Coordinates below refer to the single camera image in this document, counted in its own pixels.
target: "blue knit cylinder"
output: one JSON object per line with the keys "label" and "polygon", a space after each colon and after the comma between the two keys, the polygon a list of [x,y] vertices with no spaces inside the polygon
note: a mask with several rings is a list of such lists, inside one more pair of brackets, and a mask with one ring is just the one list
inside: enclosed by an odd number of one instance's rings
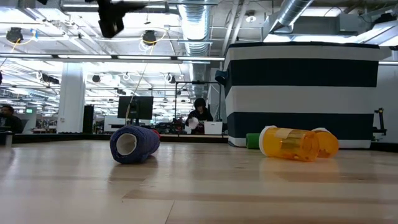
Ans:
{"label": "blue knit cylinder", "polygon": [[[116,147],[116,142],[123,134],[133,134],[137,138],[136,149],[126,156],[120,155]],[[113,133],[110,142],[113,159],[121,164],[144,162],[159,148],[159,145],[160,139],[153,130],[132,125],[127,125]]]}

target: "person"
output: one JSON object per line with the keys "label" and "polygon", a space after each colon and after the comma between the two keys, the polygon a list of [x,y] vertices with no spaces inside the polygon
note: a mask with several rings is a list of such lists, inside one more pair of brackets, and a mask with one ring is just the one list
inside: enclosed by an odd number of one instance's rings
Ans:
{"label": "person", "polygon": [[190,122],[192,122],[192,118],[197,118],[199,120],[199,124],[196,126],[195,129],[191,130],[191,134],[204,134],[205,121],[213,121],[213,117],[210,114],[210,111],[206,108],[206,101],[203,98],[198,98],[194,102],[195,110],[191,111],[188,115],[188,119],[186,120],[185,124],[188,126]]}
{"label": "person", "polygon": [[14,108],[10,105],[4,105],[1,108],[0,126],[9,128],[13,133],[22,133],[24,131],[21,119],[14,116]]}

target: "black and white striped partition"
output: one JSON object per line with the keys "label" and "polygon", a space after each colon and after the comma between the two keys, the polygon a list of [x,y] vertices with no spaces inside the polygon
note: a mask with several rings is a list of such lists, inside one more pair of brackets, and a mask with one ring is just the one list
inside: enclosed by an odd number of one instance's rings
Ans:
{"label": "black and white striped partition", "polygon": [[288,42],[235,44],[224,69],[229,141],[267,125],[327,128],[342,148],[368,148],[373,135],[379,47]]}

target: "black jacket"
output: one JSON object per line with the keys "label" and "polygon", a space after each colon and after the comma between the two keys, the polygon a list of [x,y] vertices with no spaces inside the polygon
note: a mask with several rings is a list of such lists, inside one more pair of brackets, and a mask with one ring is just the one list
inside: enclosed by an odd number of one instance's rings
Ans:
{"label": "black jacket", "polygon": [[[213,121],[213,117],[208,109],[205,109],[202,114],[200,114],[197,110],[191,111],[188,115],[188,119],[185,124],[189,125],[188,121],[191,118],[198,118],[199,121]],[[191,134],[204,134],[205,127],[203,124],[199,124],[194,130],[191,130]]]}
{"label": "black jacket", "polygon": [[4,126],[10,127],[10,131],[12,131],[13,133],[22,133],[24,131],[22,121],[17,116],[5,116],[4,114],[0,113],[0,119],[3,118],[6,119],[6,123],[4,124]]}

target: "computer screen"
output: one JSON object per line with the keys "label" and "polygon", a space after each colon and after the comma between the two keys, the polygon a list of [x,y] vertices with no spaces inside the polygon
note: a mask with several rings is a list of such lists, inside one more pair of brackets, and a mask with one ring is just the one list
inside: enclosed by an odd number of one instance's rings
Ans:
{"label": "computer screen", "polygon": [[[131,96],[120,96],[118,107],[118,118],[126,118],[127,108],[130,104]],[[152,119],[152,110],[154,106],[153,96],[135,96],[133,105],[130,108],[128,118],[136,119]]]}

